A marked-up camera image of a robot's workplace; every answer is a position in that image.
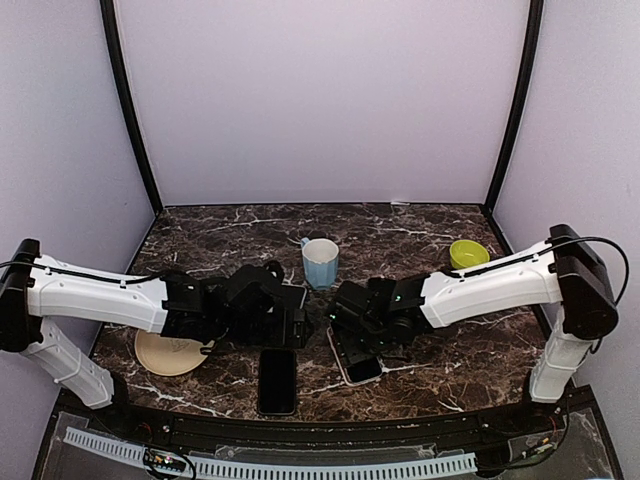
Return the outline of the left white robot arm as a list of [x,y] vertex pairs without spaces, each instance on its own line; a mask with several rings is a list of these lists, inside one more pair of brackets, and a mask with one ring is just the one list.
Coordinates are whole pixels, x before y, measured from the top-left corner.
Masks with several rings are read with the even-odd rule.
[[178,270],[130,276],[60,262],[23,240],[2,264],[1,348],[19,353],[73,392],[120,436],[141,427],[126,384],[95,364],[54,323],[72,317],[137,329],[149,342],[141,363],[166,363],[164,376],[197,368],[223,340],[267,348],[303,348],[313,332],[306,290],[286,285],[276,261],[244,265],[229,277],[198,280]]

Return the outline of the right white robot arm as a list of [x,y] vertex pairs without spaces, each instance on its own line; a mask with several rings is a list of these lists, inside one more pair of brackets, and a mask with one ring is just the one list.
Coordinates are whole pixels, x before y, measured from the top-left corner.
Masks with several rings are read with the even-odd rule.
[[555,304],[556,320],[526,383],[527,398],[510,413],[517,432],[534,432],[588,353],[618,325],[621,297],[590,246],[598,240],[558,224],[546,240],[482,265],[401,280],[371,278],[365,286],[343,282],[326,316],[344,381],[372,381],[383,353],[420,335],[502,310]]

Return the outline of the pink phone case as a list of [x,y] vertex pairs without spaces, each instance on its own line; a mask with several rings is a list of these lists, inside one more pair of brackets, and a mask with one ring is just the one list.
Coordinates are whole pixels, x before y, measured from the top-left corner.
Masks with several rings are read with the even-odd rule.
[[347,386],[364,385],[382,376],[382,364],[377,356],[362,351],[342,331],[335,332],[332,327],[328,327],[326,335]]

